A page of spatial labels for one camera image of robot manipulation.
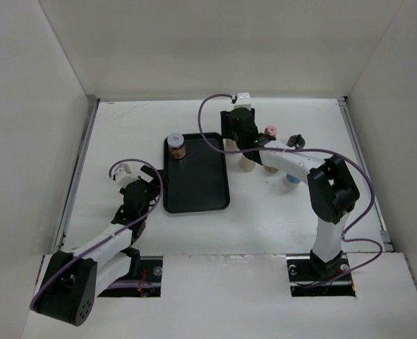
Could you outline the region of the red-label white-lid jar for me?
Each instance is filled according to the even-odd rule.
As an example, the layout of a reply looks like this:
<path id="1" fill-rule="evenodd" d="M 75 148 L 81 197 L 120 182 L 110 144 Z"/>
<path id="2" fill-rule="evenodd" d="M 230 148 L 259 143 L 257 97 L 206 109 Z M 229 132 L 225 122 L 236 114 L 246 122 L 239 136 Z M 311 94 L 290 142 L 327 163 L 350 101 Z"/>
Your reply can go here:
<path id="1" fill-rule="evenodd" d="M 175 160 L 183 159 L 186 155 L 185 139 L 182 134 L 172 133 L 167 136 L 170 155 Z"/>

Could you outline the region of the yellow-cap spice bottle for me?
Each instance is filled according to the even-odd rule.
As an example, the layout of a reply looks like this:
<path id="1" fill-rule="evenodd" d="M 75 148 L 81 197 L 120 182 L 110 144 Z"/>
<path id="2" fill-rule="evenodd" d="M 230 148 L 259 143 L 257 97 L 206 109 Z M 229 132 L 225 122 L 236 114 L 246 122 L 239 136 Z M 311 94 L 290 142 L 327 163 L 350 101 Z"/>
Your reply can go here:
<path id="1" fill-rule="evenodd" d="M 238 165 L 243 171 L 250 172 L 255 169 L 256 163 L 249 160 L 245 155 L 242 155 Z"/>

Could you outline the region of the clear-lid pepper grinder bottle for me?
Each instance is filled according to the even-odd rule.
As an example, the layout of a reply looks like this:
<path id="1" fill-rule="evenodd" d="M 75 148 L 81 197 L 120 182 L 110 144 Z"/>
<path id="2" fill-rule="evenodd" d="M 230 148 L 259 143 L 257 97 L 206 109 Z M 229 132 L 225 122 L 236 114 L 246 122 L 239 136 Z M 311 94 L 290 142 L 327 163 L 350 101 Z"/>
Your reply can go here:
<path id="1" fill-rule="evenodd" d="M 241 150 L 238 148 L 236 142 L 231 139 L 225 140 L 226 154 L 228 155 L 242 155 Z"/>

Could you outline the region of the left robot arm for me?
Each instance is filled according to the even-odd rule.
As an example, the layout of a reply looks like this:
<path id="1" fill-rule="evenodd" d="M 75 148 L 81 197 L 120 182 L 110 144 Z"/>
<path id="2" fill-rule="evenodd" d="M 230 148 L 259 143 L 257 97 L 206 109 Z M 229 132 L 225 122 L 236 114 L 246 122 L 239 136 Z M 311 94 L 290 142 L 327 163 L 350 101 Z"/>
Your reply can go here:
<path id="1" fill-rule="evenodd" d="M 111 167 L 109 175 L 121 187 L 120 208 L 107 229 L 93 240 L 52 255 L 30 303 L 31 311 L 80 326 L 100 295 L 142 295 L 158 288 L 157 277 L 142 265 L 140 251 L 133 245 L 163 197 L 167 174 L 148 162 L 141 165 L 149 181 L 131 175 L 124 162 Z"/>

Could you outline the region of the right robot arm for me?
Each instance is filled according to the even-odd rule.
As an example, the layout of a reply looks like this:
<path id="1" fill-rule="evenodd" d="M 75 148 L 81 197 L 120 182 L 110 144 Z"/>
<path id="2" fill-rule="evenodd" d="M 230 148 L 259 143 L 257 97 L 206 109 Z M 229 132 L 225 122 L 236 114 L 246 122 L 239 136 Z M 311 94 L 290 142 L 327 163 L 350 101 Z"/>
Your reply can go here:
<path id="1" fill-rule="evenodd" d="M 220 116 L 222 136 L 233 140 L 249 160 L 286 172 L 308 186 L 311 208 L 318 217 L 309 269 L 316 280 L 332 278 L 342 257 L 342 232 L 360 197 L 345 161 L 336 155 L 319 160 L 260 133 L 254 109 L 240 107 Z"/>

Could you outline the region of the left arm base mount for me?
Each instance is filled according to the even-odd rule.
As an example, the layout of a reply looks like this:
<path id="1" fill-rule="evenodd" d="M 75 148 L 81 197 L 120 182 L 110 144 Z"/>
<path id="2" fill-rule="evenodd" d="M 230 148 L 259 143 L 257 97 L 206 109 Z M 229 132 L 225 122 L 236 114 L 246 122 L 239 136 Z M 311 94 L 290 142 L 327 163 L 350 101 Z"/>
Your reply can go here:
<path id="1" fill-rule="evenodd" d="M 106 289 L 98 297 L 148 298 L 160 297 L 163 274 L 162 256 L 141 256 L 140 251 L 128 248 L 122 251 L 130 259 L 130 269 L 124 276 L 115 280 L 114 289 Z"/>

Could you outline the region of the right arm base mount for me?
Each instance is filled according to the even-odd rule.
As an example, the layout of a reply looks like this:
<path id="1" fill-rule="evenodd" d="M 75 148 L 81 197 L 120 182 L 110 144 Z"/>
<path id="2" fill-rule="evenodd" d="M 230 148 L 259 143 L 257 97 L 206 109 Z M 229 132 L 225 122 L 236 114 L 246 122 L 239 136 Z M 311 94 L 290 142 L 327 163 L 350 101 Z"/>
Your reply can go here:
<path id="1" fill-rule="evenodd" d="M 356 296 L 350 273 L 332 280 L 350 269 L 346 254 L 328 268 L 321 268 L 309 255 L 287 256 L 286 265 L 292 297 Z"/>

